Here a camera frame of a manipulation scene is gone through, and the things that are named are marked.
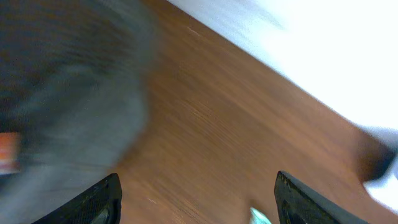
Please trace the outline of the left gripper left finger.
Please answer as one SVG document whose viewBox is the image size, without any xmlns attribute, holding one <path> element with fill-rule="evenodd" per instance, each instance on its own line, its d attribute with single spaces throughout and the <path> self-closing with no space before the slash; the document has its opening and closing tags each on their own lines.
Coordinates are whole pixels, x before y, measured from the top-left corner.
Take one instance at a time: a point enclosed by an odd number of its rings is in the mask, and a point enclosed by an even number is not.
<svg viewBox="0 0 398 224">
<path fill-rule="evenodd" d="M 122 196 L 119 176 L 112 173 L 33 224 L 119 224 Z"/>
</svg>

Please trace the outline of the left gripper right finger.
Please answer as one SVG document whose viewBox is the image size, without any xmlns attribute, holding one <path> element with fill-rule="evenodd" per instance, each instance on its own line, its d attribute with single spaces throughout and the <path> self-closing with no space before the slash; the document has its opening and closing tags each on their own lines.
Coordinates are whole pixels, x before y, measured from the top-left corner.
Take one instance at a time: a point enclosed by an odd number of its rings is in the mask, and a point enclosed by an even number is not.
<svg viewBox="0 0 398 224">
<path fill-rule="evenodd" d="M 274 196 L 281 224 L 355 224 L 365 222 L 286 171 L 280 170 L 277 173 Z"/>
</svg>

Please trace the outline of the mint green packet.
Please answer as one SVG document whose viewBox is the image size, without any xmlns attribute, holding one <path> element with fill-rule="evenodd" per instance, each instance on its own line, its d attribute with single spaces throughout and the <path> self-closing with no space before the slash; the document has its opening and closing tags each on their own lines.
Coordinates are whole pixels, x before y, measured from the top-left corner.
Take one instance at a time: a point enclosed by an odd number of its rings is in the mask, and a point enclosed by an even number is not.
<svg viewBox="0 0 398 224">
<path fill-rule="evenodd" d="M 272 224 L 271 221 L 258 209 L 251 207 L 250 212 L 251 217 L 249 224 Z"/>
</svg>

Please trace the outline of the small orange box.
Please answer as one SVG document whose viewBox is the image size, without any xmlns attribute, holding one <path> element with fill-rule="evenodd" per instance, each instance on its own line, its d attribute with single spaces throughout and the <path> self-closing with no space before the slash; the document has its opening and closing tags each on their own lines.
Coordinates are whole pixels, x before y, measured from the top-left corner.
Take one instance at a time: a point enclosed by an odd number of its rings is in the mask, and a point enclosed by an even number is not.
<svg viewBox="0 0 398 224">
<path fill-rule="evenodd" d="M 0 173 L 1 175 L 19 172 L 18 153 L 21 138 L 19 133 L 1 133 L 0 135 Z"/>
</svg>

